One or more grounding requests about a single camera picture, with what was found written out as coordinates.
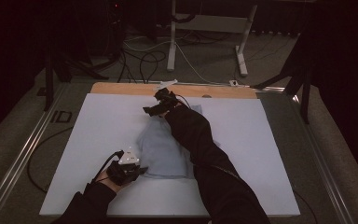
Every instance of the wire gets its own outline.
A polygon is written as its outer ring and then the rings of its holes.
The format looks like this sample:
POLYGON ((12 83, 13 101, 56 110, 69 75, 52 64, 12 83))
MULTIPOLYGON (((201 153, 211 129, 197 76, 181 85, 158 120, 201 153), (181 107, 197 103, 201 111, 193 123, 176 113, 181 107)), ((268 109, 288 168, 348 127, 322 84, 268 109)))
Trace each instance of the wire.
POLYGON ((28 175, 29 180, 31 181, 31 183, 32 183, 37 189, 40 189, 40 190, 41 190, 42 192, 44 192, 44 193, 47 193, 47 192, 48 192, 48 191, 46 190, 46 188, 40 187, 40 186, 34 181, 34 179, 33 179, 32 176, 31 176, 31 161, 32 161, 32 158, 33 158, 34 154, 36 153, 36 151, 37 151, 43 144, 45 144, 49 139, 51 139, 51 138, 53 138, 53 137, 55 137, 55 136, 57 136, 57 135, 59 135, 59 134, 61 134, 61 133, 65 133, 65 132, 67 132, 67 131, 69 131, 69 130, 72 130, 73 128, 74 128, 74 127, 70 127, 70 128, 64 129, 64 130, 62 130, 62 131, 60 131, 60 132, 57 132, 57 133, 51 135, 50 137, 46 138, 46 139, 43 140, 42 142, 40 142, 40 143, 34 148, 34 151, 32 152, 32 154, 31 154, 31 156, 30 156, 30 159, 29 159, 28 162, 27 162, 27 175, 28 175))
POLYGON ((286 43, 285 43, 285 44, 283 44, 282 46, 278 47, 277 49, 275 49, 275 51, 274 51, 274 52, 269 53, 269 54, 266 54, 266 55, 262 56, 261 58, 248 59, 248 60, 245 60, 245 61, 246 61, 246 62, 250 62, 250 61, 255 61, 255 60, 262 60, 262 59, 267 58, 268 56, 271 56, 271 55, 276 54, 276 53, 277 53, 280 49, 283 49, 284 47, 286 47, 286 46, 287 46, 287 44, 289 44, 290 38, 291 38, 291 37, 288 37, 288 39, 287 39, 286 43))
POLYGON ((318 224, 319 223, 318 218, 316 217, 315 213, 313 212, 313 209, 310 207, 310 205, 307 203, 307 201, 303 197, 301 197, 301 195, 297 191, 295 191, 294 189, 293 189, 293 192, 295 193, 295 195, 297 195, 307 205, 309 210, 312 212, 313 219, 315 220, 315 224, 318 224))
POLYGON ((95 182, 101 182, 101 181, 104 181, 105 179, 109 179, 112 175, 108 176, 108 177, 105 177, 105 178, 102 178, 100 180, 96 180, 95 182))
POLYGON ((260 50, 258 50, 256 53, 252 54, 252 56, 250 56, 250 57, 248 57, 247 59, 245 59, 245 61, 250 60, 250 59, 253 58, 256 54, 258 54, 258 53, 260 53, 261 51, 263 51, 263 49, 264 49, 267 45, 269 45, 269 44, 271 43, 271 41, 272 41, 272 39, 274 38, 274 36, 275 36, 275 35, 273 35, 272 38, 269 39, 269 41, 267 42, 267 44, 265 44, 265 45, 263 46, 263 48, 261 48, 260 50))
POLYGON ((156 73, 156 71, 157 71, 157 69, 158 69, 158 63, 159 63, 159 62, 162 62, 162 61, 164 61, 164 60, 166 59, 166 54, 165 54, 163 51, 160 51, 160 50, 151 51, 151 52, 145 52, 144 56, 142 56, 142 57, 138 57, 138 56, 136 56, 136 55, 130 53, 127 49, 124 49, 124 53, 130 55, 131 57, 134 57, 134 58, 140 60, 140 63, 139 63, 139 73, 140 73, 140 75, 141 75, 141 78, 142 78, 144 84, 147 84, 147 83, 149 82, 150 78, 156 73), (156 53, 162 54, 162 57, 158 59, 158 58, 155 56, 156 53), (152 60, 152 61, 146 60, 145 58, 146 58, 147 56, 153 57, 154 60, 152 60), (143 71, 143 64, 144 64, 144 63, 154 63, 154 64, 155 64, 154 70, 150 73, 150 75, 148 75, 147 78, 145 78, 145 74, 144 74, 144 71, 143 71))
POLYGON ((179 45, 177 45, 175 43, 176 47, 179 48, 180 52, 182 53, 183 57, 185 58, 186 62, 188 63, 188 65, 190 65, 190 67, 193 69, 193 71, 197 74, 197 76, 202 79, 203 81, 207 82, 207 83, 210 83, 210 84, 214 84, 214 85, 224 85, 224 86, 229 86, 228 84, 226 83, 218 83, 218 82, 212 82, 212 81, 209 81, 205 78, 203 78, 198 72, 197 70, 193 67, 193 65, 188 61, 187 57, 185 56, 185 54, 183 53, 182 49, 179 47, 179 45))
POLYGON ((132 41, 132 40, 137 40, 137 39, 142 39, 142 38, 147 38, 147 36, 145 36, 145 35, 139 35, 139 36, 136 36, 136 37, 134 37, 134 38, 132 38, 132 39, 126 39, 126 40, 124 40, 124 42, 130 42, 130 41, 132 41))
POLYGON ((209 37, 209 36, 206 36, 206 35, 203 35, 202 33, 200 32, 197 32, 197 31, 191 31, 190 33, 182 36, 181 38, 179 38, 179 40, 185 42, 186 44, 182 44, 181 46, 187 46, 187 45, 198 45, 198 44, 203 44, 203 45, 208 45, 208 44, 214 44, 214 43, 217 43, 217 42, 220 42, 220 41, 223 41, 225 39, 228 39, 230 36, 232 36, 232 33, 224 33, 222 37, 219 37, 219 38, 213 38, 213 37, 209 37), (186 38, 188 36, 193 36, 196 38, 195 41, 190 41, 190 40, 186 40, 186 38), (212 41, 209 41, 209 42, 203 42, 201 41, 201 38, 205 38, 205 39, 210 39, 212 41))
POLYGON ((127 46, 127 48, 129 48, 129 49, 132 49, 132 50, 135 50, 135 51, 149 51, 149 50, 151 50, 151 49, 155 49, 156 47, 158 47, 158 46, 160 46, 160 45, 164 45, 164 44, 170 44, 171 43, 171 41, 164 41, 164 42, 162 42, 162 43, 159 43, 159 44, 156 44, 155 46, 153 46, 153 47, 151 47, 151 48, 148 48, 148 49, 135 49, 135 48, 133 48, 133 47, 131 47, 130 45, 128 45, 126 42, 124 42, 124 45, 126 45, 127 46))
POLYGON ((91 183, 95 182, 96 179, 98 178, 98 175, 100 175, 100 173, 103 171, 104 167, 106 166, 106 164, 108 162, 110 162, 110 160, 112 160, 112 158, 114 158, 115 156, 117 156, 119 159, 121 158, 121 156, 123 156, 123 153, 122 151, 117 151, 115 153, 113 153, 106 161, 105 163, 103 164, 103 166, 101 167, 101 169, 98 171, 97 175, 91 180, 91 183))
POLYGON ((124 54, 124 50, 121 50, 121 51, 120 51, 120 55, 123 57, 124 62, 123 62, 123 67, 121 68, 120 75, 118 76, 117 83, 119 83, 120 80, 121 80, 122 77, 123 77, 124 69, 125 69, 125 67, 126 67, 126 61, 127 61, 126 55, 124 54))
POLYGON ((182 98, 182 99, 184 99, 185 102, 186 102, 186 104, 187 104, 187 107, 188 107, 189 109, 191 109, 190 104, 188 103, 188 101, 186 100, 185 97, 183 97, 183 96, 181 96, 181 95, 178 95, 178 94, 175 94, 175 95, 176 95, 176 96, 179 96, 179 97, 182 98))

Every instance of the table leg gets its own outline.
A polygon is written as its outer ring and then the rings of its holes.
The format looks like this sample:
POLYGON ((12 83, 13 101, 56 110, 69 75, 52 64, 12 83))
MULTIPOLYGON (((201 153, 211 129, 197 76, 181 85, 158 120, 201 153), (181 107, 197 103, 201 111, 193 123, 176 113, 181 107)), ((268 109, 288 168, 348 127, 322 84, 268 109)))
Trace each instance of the table leg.
MULTIPOLYGON (((176 16, 176 0, 172 0, 172 15, 176 16)), ((175 29, 176 29, 176 22, 171 21, 171 44, 170 44, 170 52, 168 53, 168 65, 167 65, 167 70, 169 72, 175 69, 175 53, 176 53, 175 29)))
POLYGON ((235 47, 235 52, 237 54, 238 65, 240 67, 240 75, 246 77, 248 75, 248 70, 246 68, 245 59, 243 57, 243 49, 245 48, 246 40, 248 39, 249 33, 251 31, 252 23, 255 17, 255 12, 257 10, 257 5, 252 6, 251 12, 249 13, 248 19, 245 23, 245 28, 243 30, 243 37, 241 44, 235 47))

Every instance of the black sleeve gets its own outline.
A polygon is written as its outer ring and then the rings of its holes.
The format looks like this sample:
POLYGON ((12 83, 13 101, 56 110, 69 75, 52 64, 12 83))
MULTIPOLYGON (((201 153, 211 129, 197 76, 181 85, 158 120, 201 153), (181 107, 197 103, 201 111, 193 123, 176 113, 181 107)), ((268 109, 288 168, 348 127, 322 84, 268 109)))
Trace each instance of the black sleeve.
POLYGON ((116 193, 106 185, 92 184, 84 195, 76 193, 63 215, 53 223, 104 223, 108 205, 115 197, 116 193))
POLYGON ((227 174, 239 176, 227 154, 213 142, 209 121, 185 105, 172 109, 165 119, 172 136, 190 151, 200 196, 212 223, 269 223, 251 188, 227 174))

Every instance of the white table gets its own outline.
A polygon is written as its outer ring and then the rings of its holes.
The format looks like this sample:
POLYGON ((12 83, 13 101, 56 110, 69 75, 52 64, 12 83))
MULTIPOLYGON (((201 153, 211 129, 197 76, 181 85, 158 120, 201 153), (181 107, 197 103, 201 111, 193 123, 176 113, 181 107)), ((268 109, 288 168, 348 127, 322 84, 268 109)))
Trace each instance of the white table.
MULTIPOLYGON (((127 91, 134 87, 121 85, 127 91)), ((299 215, 261 102, 258 99, 186 99, 191 105, 202 106, 203 115, 211 122, 214 140, 221 145, 240 176, 254 190, 267 215, 299 215)), ((62 154, 40 214, 61 215, 75 192, 83 191, 86 183, 91 181, 107 157, 115 151, 131 147, 139 156, 135 140, 149 120, 142 107, 155 104, 156 99, 152 95, 89 94, 62 154)), ((125 217, 208 216, 196 180, 150 179, 142 176, 118 194, 111 202, 107 214, 125 217)))

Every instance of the crumpled cloth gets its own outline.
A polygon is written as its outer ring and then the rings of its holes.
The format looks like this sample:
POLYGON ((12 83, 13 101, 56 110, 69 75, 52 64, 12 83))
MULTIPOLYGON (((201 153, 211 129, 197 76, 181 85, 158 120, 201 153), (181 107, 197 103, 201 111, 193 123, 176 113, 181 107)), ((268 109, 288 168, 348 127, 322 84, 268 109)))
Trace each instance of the crumpled cloth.
MULTIPOLYGON (((200 114, 201 105, 191 108, 200 114)), ((141 150, 141 167, 148 167, 146 177, 158 179, 193 178, 190 152, 171 135, 171 127, 164 118, 151 117, 137 139, 141 150)))

